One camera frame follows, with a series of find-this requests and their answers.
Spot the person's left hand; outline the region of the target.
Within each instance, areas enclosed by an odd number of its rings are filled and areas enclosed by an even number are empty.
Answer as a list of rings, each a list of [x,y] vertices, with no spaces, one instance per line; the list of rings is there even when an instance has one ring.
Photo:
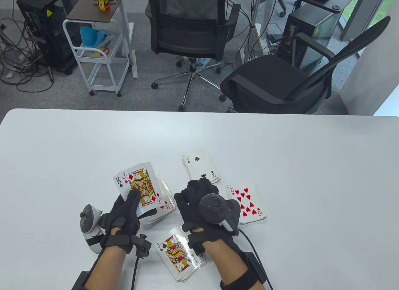
[[[133,248],[131,237],[138,233],[140,219],[157,213],[154,208],[137,216],[140,201],[141,192],[138,189],[131,190],[126,200],[118,196],[104,222],[105,235],[101,240],[102,249],[117,246],[127,254],[131,252]]]

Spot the person's right hand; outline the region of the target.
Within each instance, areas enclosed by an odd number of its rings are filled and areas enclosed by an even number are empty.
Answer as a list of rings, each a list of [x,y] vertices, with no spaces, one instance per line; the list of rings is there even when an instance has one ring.
[[[242,258],[243,251],[235,244],[231,233],[219,224],[208,222],[201,215],[200,202],[209,194],[219,194],[219,190],[207,178],[191,180],[187,188],[174,194],[176,205],[184,221],[182,229],[184,232],[190,232],[188,246],[200,255],[205,253],[203,243],[223,240]]]

